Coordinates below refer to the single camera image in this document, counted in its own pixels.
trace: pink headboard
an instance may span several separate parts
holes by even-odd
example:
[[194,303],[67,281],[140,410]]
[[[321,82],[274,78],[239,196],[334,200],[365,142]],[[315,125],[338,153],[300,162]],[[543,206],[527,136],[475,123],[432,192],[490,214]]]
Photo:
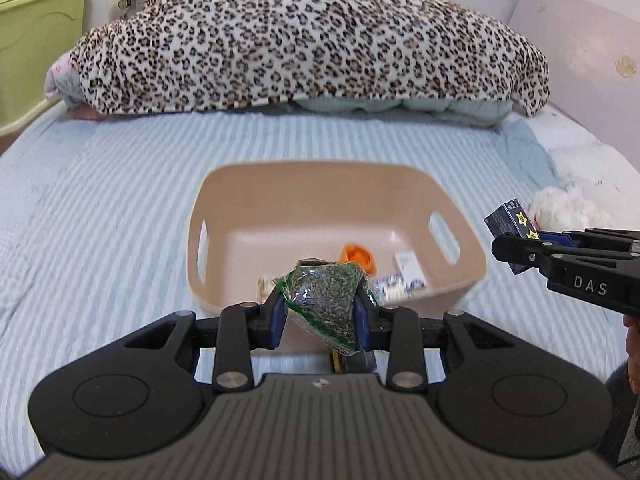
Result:
[[584,0],[520,0],[509,25],[546,55],[551,102],[640,170],[640,23]]

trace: white logo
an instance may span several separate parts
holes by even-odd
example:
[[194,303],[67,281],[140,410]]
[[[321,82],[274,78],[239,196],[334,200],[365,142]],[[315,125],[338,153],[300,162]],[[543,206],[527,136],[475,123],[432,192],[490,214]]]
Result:
[[320,377],[315,381],[311,381],[311,385],[317,388],[318,390],[322,390],[322,388],[325,388],[326,386],[329,385],[329,381],[327,381],[324,377]]

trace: black box with yellow star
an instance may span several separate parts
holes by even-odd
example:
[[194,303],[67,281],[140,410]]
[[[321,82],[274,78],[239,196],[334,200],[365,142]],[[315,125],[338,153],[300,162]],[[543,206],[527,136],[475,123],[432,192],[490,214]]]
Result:
[[[502,204],[498,209],[484,219],[484,223],[495,237],[511,233],[526,238],[540,239],[538,230],[533,225],[520,200],[514,198]],[[529,269],[527,266],[509,264],[514,274],[520,274]]]

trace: storage bin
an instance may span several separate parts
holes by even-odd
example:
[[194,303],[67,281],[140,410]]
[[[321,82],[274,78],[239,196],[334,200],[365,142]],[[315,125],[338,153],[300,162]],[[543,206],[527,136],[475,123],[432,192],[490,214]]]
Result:
[[47,108],[44,77],[82,34],[84,0],[10,0],[0,4],[0,136]]
[[[457,242],[455,261],[431,232],[435,214]],[[215,315],[256,301],[261,276],[286,274],[305,258],[337,260],[347,242],[371,251],[377,276],[397,272],[395,253],[415,251],[427,288],[402,306],[422,317],[454,308],[486,272],[482,246],[453,201],[429,175],[405,166],[301,161],[219,168],[200,187],[188,231],[187,280]],[[326,347],[287,321],[281,351],[319,348]]]

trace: transparent plastic packet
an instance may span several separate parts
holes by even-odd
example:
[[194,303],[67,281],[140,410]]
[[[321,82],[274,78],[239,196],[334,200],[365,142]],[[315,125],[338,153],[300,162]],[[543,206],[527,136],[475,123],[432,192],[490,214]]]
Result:
[[356,262],[300,260],[275,280],[290,317],[310,334],[343,355],[360,350],[353,320],[353,298],[363,285],[373,300],[367,277]]

